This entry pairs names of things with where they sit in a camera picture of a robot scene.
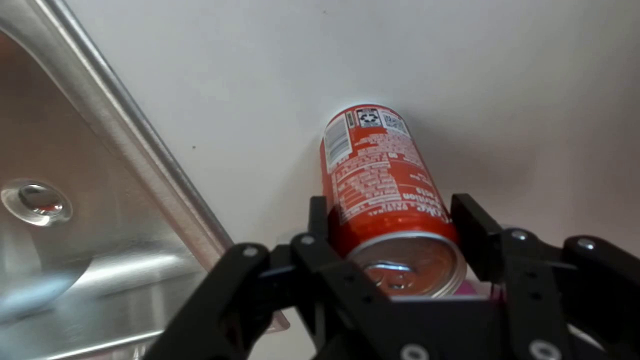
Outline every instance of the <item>bolt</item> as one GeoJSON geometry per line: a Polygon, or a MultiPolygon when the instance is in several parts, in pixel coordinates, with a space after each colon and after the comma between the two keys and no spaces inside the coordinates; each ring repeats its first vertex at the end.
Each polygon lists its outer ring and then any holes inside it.
{"type": "Polygon", "coordinates": [[[557,346],[544,341],[534,340],[529,345],[529,352],[535,360],[561,360],[562,353],[557,346]]]}
{"type": "Polygon", "coordinates": [[[527,233],[525,233],[522,230],[513,231],[511,233],[511,236],[516,238],[516,239],[518,239],[518,240],[526,240],[527,239],[527,233]]]}
{"type": "Polygon", "coordinates": [[[418,344],[407,344],[400,350],[402,360],[429,360],[427,350],[418,344]]]}
{"type": "Polygon", "coordinates": [[[314,239],[313,237],[309,236],[309,235],[304,235],[302,237],[302,240],[300,240],[301,243],[305,244],[305,245],[311,245],[316,241],[316,239],[314,239]]]}
{"type": "Polygon", "coordinates": [[[593,242],[593,240],[587,239],[587,238],[582,238],[578,240],[578,245],[588,250],[593,250],[596,247],[596,243],[593,242]]]}
{"type": "Polygon", "coordinates": [[[242,255],[248,258],[252,256],[256,256],[257,254],[258,254],[258,249],[252,246],[247,246],[246,248],[244,248],[244,251],[242,251],[242,255]]]}

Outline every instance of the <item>stainless steel sink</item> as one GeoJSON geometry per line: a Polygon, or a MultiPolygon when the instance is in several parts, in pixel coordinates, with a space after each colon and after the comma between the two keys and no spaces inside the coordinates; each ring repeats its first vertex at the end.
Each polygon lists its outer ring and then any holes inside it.
{"type": "Polygon", "coordinates": [[[63,2],[0,74],[0,359],[139,357],[231,241],[63,2]]]}

